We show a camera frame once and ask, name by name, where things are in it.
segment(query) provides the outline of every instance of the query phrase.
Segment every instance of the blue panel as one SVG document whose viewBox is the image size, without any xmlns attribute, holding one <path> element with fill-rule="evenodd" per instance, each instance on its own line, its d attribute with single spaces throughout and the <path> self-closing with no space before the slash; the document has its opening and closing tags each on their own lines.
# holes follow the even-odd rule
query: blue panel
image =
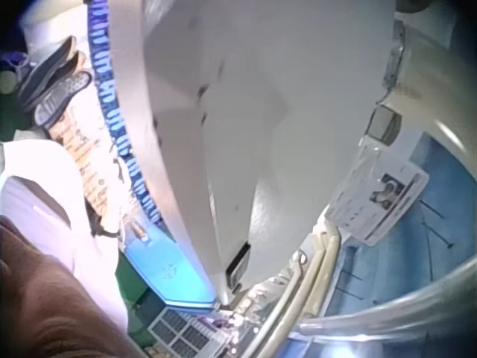
<svg viewBox="0 0 477 358">
<path fill-rule="evenodd" d="M 167 305 L 210 308 L 215 293 L 202 281 L 180 247 L 159 228 L 148 228 L 149 240 L 135 239 L 125 250 L 134 268 Z"/>
</svg>

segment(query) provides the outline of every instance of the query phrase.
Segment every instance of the white handrail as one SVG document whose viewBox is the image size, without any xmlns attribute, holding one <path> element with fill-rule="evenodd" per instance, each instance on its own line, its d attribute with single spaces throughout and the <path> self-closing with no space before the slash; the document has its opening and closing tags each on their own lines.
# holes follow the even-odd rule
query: white handrail
<svg viewBox="0 0 477 358">
<path fill-rule="evenodd" d="M 255 356 L 257 350 L 260 349 L 260 346 L 263 344 L 264 340 L 269 336 L 270 331 L 273 330 L 274 326 L 277 324 L 280 316 L 282 315 L 283 310 L 288 306 L 291 296 L 296 292 L 297 286 L 299 285 L 303 270 L 301 267 L 302 255 L 295 255 L 295 258 L 291 262 L 291 270 L 293 275 L 291 277 L 290 283 L 287 285 L 283 296 L 278 301 L 277 305 L 274 307 L 272 313 L 268 316 L 267 320 L 263 324 L 260 331 L 253 338 L 253 341 L 247 347 L 245 352 L 241 355 L 242 358 L 252 358 Z"/>
<path fill-rule="evenodd" d="M 328 242 L 327 244 L 324 243 L 326 253 L 323 265 L 320 268 L 318 277 L 316 278 L 315 284 L 313 285 L 305 307 L 303 308 L 303 314 L 307 317 L 315 317 L 320 312 L 320 308 L 323 305 L 324 298 L 328 292 L 329 282 L 333 276 L 336 260 L 341 247 L 341 235 L 337 227 L 334 226 L 331 221 L 326 219 L 323 220 L 323 226 L 326 230 L 327 237 L 323 238 L 322 235 L 320 235 L 319 239 L 325 239 L 325 241 L 327 239 Z"/>
<path fill-rule="evenodd" d="M 292 327 L 296 324 L 305 303 L 307 301 L 310 303 L 311 308 L 307 311 L 308 314 L 315 310 L 316 312 L 319 311 L 335 268 L 336 258 L 341 246 L 341 235 L 338 229 L 327 220 L 318 221 L 318 232 L 313 235 L 315 235 L 317 251 L 310 262 L 310 266 L 300 287 L 295 289 L 296 284 L 293 278 L 297 277 L 297 275 L 294 270 L 294 276 L 285 294 L 280 298 L 279 304 L 275 306 L 274 311 L 268 317 L 264 326 L 257 333 L 242 357 L 273 357 L 287 338 Z M 290 295 L 288 296 L 289 292 L 296 292 L 296 294 L 291 297 Z"/>
<path fill-rule="evenodd" d="M 349 315 L 308 319 L 297 331 L 319 340 L 400 340 L 413 331 L 475 315 L 477 256 L 431 285 L 387 304 Z"/>
</svg>

